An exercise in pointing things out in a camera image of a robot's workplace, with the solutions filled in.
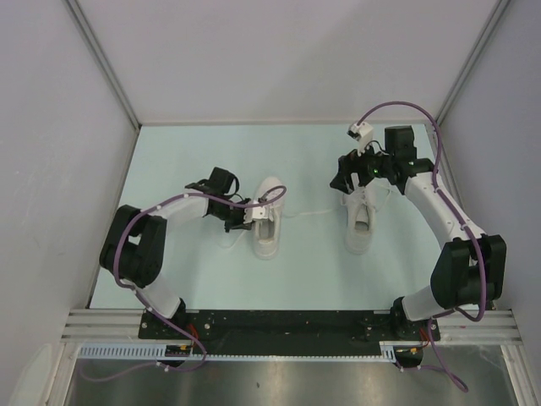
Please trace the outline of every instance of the light blue tabletop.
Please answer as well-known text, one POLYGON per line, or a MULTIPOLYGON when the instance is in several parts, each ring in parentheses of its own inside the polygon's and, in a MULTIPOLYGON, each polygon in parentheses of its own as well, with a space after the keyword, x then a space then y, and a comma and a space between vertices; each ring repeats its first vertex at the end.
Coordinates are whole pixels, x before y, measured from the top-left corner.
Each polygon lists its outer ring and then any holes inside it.
MULTIPOLYGON (((423 125, 413 126, 419 157, 433 157, 423 125)), ((375 125, 383 143, 385 125, 375 125)), ((147 208, 177 195, 185 184, 208 178, 213 167, 235 173, 240 194, 253 197, 267 176, 287 186, 278 256, 262 261, 246 233, 225 234, 214 217, 172 230, 162 272, 189 309, 389 309, 394 299, 429 283, 440 248, 417 209, 390 195, 377 213, 370 251, 344 246, 346 208, 329 188, 338 157, 356 147, 347 125, 246 125, 143 127, 120 205, 147 208)), ((377 206, 388 193, 378 189, 377 206)), ((142 306, 100 270, 92 308, 142 306)))

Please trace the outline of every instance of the white wall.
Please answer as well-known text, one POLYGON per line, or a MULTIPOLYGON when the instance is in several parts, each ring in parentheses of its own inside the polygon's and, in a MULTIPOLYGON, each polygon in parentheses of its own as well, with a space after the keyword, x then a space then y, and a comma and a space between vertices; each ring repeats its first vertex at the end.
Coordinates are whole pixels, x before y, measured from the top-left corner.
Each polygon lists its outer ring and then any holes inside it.
POLYGON ((541 2, 511 3, 444 123, 468 214, 508 246, 500 307, 512 307, 541 376, 541 2))
POLYGON ((0 404, 85 304, 135 135, 60 0, 0 11, 0 404))
POLYGON ((313 123, 436 114, 496 0, 80 3, 141 123, 313 123))

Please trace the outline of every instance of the shoe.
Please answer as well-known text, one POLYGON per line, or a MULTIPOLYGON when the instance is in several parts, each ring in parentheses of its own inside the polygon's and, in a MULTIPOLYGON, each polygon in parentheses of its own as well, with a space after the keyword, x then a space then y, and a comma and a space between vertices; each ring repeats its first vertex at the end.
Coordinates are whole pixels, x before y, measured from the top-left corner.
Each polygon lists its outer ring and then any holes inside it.
MULTIPOLYGON (((279 178, 270 176, 265 179, 257 192, 255 199, 259 199, 269 189, 280 186, 283 183, 279 178)), ((270 192, 266 199, 272 199, 281 193, 281 190, 270 192)), ((281 197, 270 205, 268 220, 256 220, 254 225, 254 253, 261 260, 271 260, 278 253, 278 239, 280 238, 281 212, 284 206, 284 197, 281 197)))
POLYGON ((346 248, 356 255, 370 248, 375 226, 374 191, 370 185, 342 196, 342 205, 347 207, 346 248))

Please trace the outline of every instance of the floor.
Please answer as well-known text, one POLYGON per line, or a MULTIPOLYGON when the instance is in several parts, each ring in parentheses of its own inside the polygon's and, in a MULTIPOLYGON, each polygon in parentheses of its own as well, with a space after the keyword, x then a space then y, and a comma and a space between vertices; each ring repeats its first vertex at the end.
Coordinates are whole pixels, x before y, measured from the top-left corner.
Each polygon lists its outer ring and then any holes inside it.
MULTIPOLYGON (((433 371, 400 371, 392 364, 336 362, 210 362, 188 374, 134 371, 106 383, 74 376, 70 406, 108 405, 517 405, 500 348, 441 348, 468 394, 433 371)), ((128 361, 78 361, 92 377, 109 376, 128 361)), ((431 350, 424 364, 435 364, 431 350)))
MULTIPOLYGON (((383 142, 385 125, 377 125, 383 142)), ((247 233, 223 233, 214 217, 171 230, 162 272, 191 309, 389 309, 399 296, 429 283, 440 253, 417 209, 391 193, 377 214, 369 253, 343 243, 345 208, 329 188, 337 159, 355 148, 346 125, 143 127, 120 205, 146 208, 207 178, 214 166, 237 174, 252 196, 269 175, 288 187, 278 256, 257 259, 247 233), (298 215, 305 212, 323 214, 298 215)), ((418 156, 432 157, 423 125, 414 126, 418 156)), ((377 206, 389 191, 379 181, 377 206)), ((101 270, 92 308, 140 308, 101 270)))

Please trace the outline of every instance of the white shoe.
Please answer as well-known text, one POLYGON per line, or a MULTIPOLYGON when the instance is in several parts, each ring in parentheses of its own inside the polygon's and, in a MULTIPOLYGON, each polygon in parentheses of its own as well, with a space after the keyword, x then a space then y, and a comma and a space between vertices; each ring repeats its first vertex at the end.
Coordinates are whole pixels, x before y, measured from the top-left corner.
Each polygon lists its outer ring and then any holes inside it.
POLYGON ((346 247, 354 254, 369 250, 375 227, 374 201, 370 186, 342 196, 342 204, 347 207, 346 247))
MULTIPOLYGON (((259 199, 269 189, 280 186, 283 183, 279 178, 270 176, 265 179, 257 192, 255 199, 259 199)), ((270 192, 266 199, 272 199, 281 193, 281 190, 270 192)), ((278 253, 278 239, 280 238, 281 212, 284 206, 284 197, 281 197, 270 205, 268 220, 256 220, 254 225, 254 253, 262 260, 271 260, 278 253)))

